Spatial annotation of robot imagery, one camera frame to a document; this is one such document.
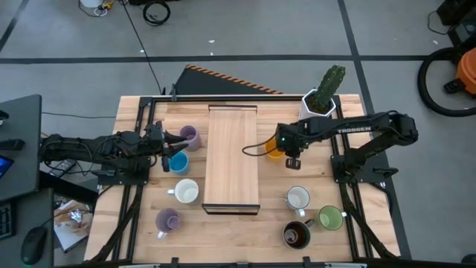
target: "black floor stripe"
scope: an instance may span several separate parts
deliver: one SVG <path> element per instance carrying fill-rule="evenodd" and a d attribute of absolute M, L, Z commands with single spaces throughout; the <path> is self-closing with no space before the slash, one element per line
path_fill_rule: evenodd
<path fill-rule="evenodd" d="M 362 68 L 362 62 L 358 57 L 356 39 L 354 38 L 354 33 L 352 32 L 352 27 L 350 26 L 349 14 L 347 13 L 347 8 L 345 6 L 344 0 L 338 0 L 338 3 L 342 15 L 342 20 L 344 21 L 344 30 L 347 35 L 347 41 L 349 42 L 350 53 L 353 56 L 354 65 L 356 66 L 358 84 L 360 85 L 365 110 L 367 111 L 367 113 L 373 113 L 374 111 L 372 99 L 370 98 L 370 92 L 367 85 L 367 81 L 365 79 L 364 69 Z"/>
<path fill-rule="evenodd" d="M 189 63 L 216 61 L 336 60 L 351 61 L 350 55 L 224 55 L 149 57 L 151 63 Z M 0 58 L 0 64 L 54 63 L 146 63 L 146 57 Z"/>
<path fill-rule="evenodd" d="M 27 7 L 28 1 L 30 1 L 30 0 L 23 0 L 23 1 L 22 1 L 22 3 L 20 4 L 20 6 L 18 7 L 18 10 L 16 10 L 15 16 L 14 16 L 13 19 L 10 21 L 10 24 L 8 24 L 7 30 L 5 30 L 5 32 L 3 33 L 3 36 L 2 36 L 1 39 L 0 39 L 0 52 L 1 52 L 1 50 L 3 49 L 3 47 L 5 46 L 5 44 L 7 43 L 8 38 L 9 38 L 10 35 L 12 34 L 13 29 L 15 28 L 16 23 L 19 21 L 20 16 L 21 16 L 22 13 L 23 13 L 23 10 L 25 10 L 25 8 Z"/>
<path fill-rule="evenodd" d="M 361 61 L 423 61 L 426 55 L 368 55 L 358 56 Z"/>
<path fill-rule="evenodd" d="M 383 59 L 386 58 L 387 60 L 415 60 L 415 56 L 386 56 L 386 57 L 377 57 L 377 56 L 365 56 L 360 57 L 358 55 L 358 49 L 356 40 L 354 38 L 354 34 L 352 32 L 352 26 L 350 25 L 349 14 L 347 12 L 347 8 L 345 6 L 344 0 L 338 0 L 339 9 L 341 11 L 342 20 L 344 22 L 344 29 L 347 35 L 347 40 L 349 42 L 350 52 L 353 56 L 354 66 L 356 67 L 356 74 L 358 78 L 358 83 L 361 88 L 362 99 L 364 101 L 364 106 L 367 113 L 374 113 L 372 98 L 370 97 L 370 91 L 367 85 L 367 80 L 365 78 L 364 68 L 362 67 L 362 59 L 367 58 L 367 60 L 376 60 L 376 59 Z M 410 247 L 408 245 L 407 236 L 405 233 L 405 228 L 403 226 L 402 215 L 400 213 L 400 208 L 398 203 L 396 202 L 396 193 L 395 188 L 393 187 L 393 181 L 389 179 L 389 186 L 388 190 L 393 196 L 393 213 L 391 215 L 393 227 L 395 229 L 397 243 L 400 249 L 400 255 L 404 259 L 411 259 Z"/>

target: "vacuum hose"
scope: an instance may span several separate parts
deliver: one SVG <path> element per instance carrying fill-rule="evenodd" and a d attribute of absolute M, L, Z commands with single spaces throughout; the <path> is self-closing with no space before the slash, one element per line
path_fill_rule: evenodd
<path fill-rule="evenodd" d="M 454 57 L 457 54 L 461 53 L 461 48 L 442 48 L 430 54 L 428 57 L 423 60 L 422 65 L 418 71 L 418 78 L 417 78 L 417 85 L 418 85 L 418 92 L 419 96 L 422 98 L 423 103 L 433 111 L 449 117 L 465 117 L 470 115 L 476 115 L 476 107 L 470 109 L 461 109 L 461 110 L 453 110 L 453 109 L 446 109 L 438 105 L 434 102 L 434 100 L 430 97 L 428 93 L 428 89 L 426 87 L 426 72 L 428 71 L 428 67 L 430 64 L 435 60 L 441 60 L 442 58 Z"/>

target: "wooden table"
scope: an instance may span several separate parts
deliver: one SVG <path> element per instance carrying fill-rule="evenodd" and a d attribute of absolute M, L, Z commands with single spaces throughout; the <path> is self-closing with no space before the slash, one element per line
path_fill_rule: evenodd
<path fill-rule="evenodd" d="M 341 95 L 344 116 L 363 115 L 358 95 Z M 120 99 L 114 132 L 134 130 L 138 111 L 138 96 Z M 214 102 L 214 104 L 236 104 L 237 102 Z M 257 140 L 265 141 L 275 131 L 276 124 L 291 123 L 298 119 L 299 102 L 246 102 L 257 105 Z M 155 121 L 162 120 L 170 133 L 178 133 L 184 125 L 193 125 L 200 132 L 202 148 L 187 152 L 190 157 L 190 173 L 186 176 L 197 181 L 204 190 L 205 163 L 208 141 L 208 105 L 212 103 L 159 103 L 155 108 Z M 146 108 L 142 126 L 147 122 Z M 368 133 L 349 135 L 351 147 L 359 147 L 369 141 Z M 338 138 L 339 150 L 344 151 Z M 181 263 L 223 262 L 302 262 L 303 256 L 311 261 L 351 261 L 347 230 L 342 226 L 337 231 L 326 231 L 321 227 L 311 228 L 312 239 L 302 250 L 289 249 L 284 245 L 281 232 L 292 220 L 307 220 L 325 205 L 342 208 L 338 185 L 332 179 L 329 156 L 332 154 L 330 140 L 314 143 L 301 154 L 300 170 L 287 169 L 284 159 L 270 162 L 266 157 L 258 159 L 259 198 L 261 210 L 257 216 L 207 215 L 200 205 L 188 206 L 167 196 L 182 179 L 172 173 L 164 173 L 160 165 L 150 171 L 149 184 L 144 188 L 135 241 L 134 263 L 169 263 L 179 257 Z M 306 208 L 306 218 L 298 218 L 286 207 L 285 195 L 293 185 L 305 187 L 311 201 Z M 399 254 L 396 235 L 387 207 L 385 194 L 360 184 L 361 198 L 367 222 L 381 242 L 395 255 Z M 85 260 L 96 255 L 114 231 L 119 215 L 123 186 L 115 186 L 97 201 L 94 220 L 89 236 Z M 174 208 L 182 217 L 182 225 L 165 239 L 157 239 L 155 216 L 163 208 Z M 356 223 L 359 254 L 364 256 L 360 230 Z M 126 255 L 129 230 L 124 232 L 120 257 Z"/>

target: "white pot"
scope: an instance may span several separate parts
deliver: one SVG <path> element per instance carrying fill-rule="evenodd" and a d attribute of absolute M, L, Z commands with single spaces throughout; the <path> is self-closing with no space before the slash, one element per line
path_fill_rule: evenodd
<path fill-rule="evenodd" d="M 306 104 L 306 98 L 307 98 L 307 96 L 309 96 L 310 94 L 312 94 L 316 91 L 317 91 L 317 89 L 311 89 L 311 91 L 307 92 L 307 94 L 304 95 L 304 97 L 300 100 L 299 120 L 310 118 L 310 117 L 313 117 L 313 116 L 329 117 L 332 114 L 332 112 L 334 112 L 335 102 L 332 98 L 330 99 L 331 107 L 330 107 L 330 109 L 327 113 L 320 114 L 320 113 L 317 113 L 317 112 L 311 112 L 309 110 L 309 108 L 307 107 L 307 104 Z"/>

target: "wooden cutting board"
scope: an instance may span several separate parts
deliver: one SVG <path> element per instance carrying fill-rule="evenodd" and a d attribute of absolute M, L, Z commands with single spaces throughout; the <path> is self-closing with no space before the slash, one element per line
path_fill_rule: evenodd
<path fill-rule="evenodd" d="M 242 148 L 257 143 L 256 106 L 210 106 L 205 196 L 208 214 L 257 214 L 258 161 Z M 257 148 L 249 153 L 256 154 Z"/>

